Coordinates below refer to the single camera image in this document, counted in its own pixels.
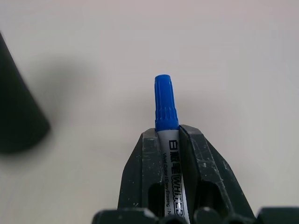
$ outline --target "blue cap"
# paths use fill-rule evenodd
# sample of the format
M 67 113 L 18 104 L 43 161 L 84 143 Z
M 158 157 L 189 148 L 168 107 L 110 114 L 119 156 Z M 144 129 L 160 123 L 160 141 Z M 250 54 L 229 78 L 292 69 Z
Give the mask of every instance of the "blue cap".
M 169 75 L 155 78 L 156 131 L 179 129 L 177 110 L 174 105 L 172 83 Z

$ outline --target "white background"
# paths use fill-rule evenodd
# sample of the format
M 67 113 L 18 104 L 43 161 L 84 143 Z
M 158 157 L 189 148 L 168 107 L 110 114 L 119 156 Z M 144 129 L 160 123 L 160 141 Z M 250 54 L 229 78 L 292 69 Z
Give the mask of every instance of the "white background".
M 298 205 L 298 22 L 297 0 L 2 0 L 0 30 L 52 134 L 0 157 L 1 223 L 87 224 L 116 208 L 159 74 L 255 214 Z

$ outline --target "blurry black object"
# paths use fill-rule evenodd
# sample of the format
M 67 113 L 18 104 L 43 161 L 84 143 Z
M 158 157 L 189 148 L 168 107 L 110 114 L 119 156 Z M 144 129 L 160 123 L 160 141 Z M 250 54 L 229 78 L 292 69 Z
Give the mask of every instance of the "blurry black object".
M 0 153 L 28 149 L 49 129 L 0 34 Z
M 197 128 L 180 127 L 182 172 L 191 224 L 299 224 L 299 208 L 263 208 L 256 218 L 225 159 Z M 159 140 L 149 129 L 122 174 L 118 210 L 97 213 L 92 224 L 186 224 L 164 217 Z

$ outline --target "marker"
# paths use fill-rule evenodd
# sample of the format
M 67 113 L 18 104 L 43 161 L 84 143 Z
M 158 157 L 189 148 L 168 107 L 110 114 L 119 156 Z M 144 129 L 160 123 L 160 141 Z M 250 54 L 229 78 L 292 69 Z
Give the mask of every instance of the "marker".
M 190 223 L 181 167 L 178 116 L 169 75 L 155 78 L 155 101 L 155 125 L 164 168 L 164 214 L 184 217 L 187 223 Z

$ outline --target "black cylindrical object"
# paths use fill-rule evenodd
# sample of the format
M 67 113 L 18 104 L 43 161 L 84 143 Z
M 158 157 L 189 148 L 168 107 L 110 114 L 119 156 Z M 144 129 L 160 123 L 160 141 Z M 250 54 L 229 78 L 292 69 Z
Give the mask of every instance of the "black cylindrical object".
M 0 34 L 0 153 L 27 149 L 49 129 Z

